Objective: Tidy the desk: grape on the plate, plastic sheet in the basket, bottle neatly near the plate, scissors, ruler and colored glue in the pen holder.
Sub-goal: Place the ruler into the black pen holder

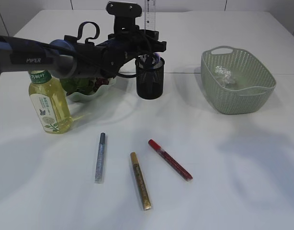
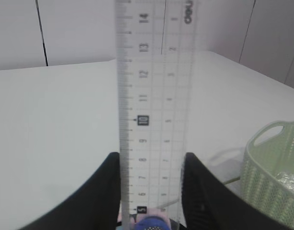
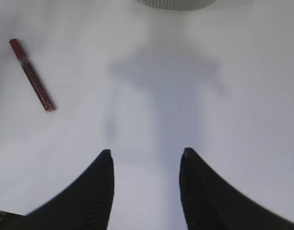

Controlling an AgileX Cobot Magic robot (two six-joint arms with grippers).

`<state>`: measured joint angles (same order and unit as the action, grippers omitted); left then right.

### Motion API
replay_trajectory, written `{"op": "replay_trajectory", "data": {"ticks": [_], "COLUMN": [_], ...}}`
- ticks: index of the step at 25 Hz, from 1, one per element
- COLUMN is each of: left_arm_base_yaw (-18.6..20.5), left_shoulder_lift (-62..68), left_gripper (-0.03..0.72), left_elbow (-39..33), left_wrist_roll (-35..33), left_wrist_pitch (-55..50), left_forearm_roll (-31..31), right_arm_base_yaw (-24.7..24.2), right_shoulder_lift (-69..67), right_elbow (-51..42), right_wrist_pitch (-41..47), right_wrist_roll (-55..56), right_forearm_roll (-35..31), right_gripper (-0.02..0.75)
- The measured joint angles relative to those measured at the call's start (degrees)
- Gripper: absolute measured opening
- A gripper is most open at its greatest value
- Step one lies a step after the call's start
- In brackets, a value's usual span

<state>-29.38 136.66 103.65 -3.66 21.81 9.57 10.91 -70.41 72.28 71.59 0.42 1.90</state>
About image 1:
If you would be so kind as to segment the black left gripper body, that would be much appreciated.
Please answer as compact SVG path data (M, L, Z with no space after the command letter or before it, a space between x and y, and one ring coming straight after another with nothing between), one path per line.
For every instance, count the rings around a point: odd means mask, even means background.
M102 51L102 70L110 74L118 74L120 68L135 59L150 69L153 53L165 52L166 41L158 40L158 31L143 30L139 26L131 30L123 29L118 33L108 35L108 40L99 44Z

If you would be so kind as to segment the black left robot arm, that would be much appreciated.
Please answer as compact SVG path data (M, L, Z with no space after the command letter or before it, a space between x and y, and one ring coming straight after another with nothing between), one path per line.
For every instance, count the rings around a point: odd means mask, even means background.
M108 40L95 45L93 40L99 37L100 28L91 22L95 35L80 43L87 24L79 25L77 36L66 35L50 44L0 35L0 75L47 70L58 79L127 78L119 72L124 64L142 55L154 57L166 51L167 43L158 40L157 31L144 31L137 25L110 34Z

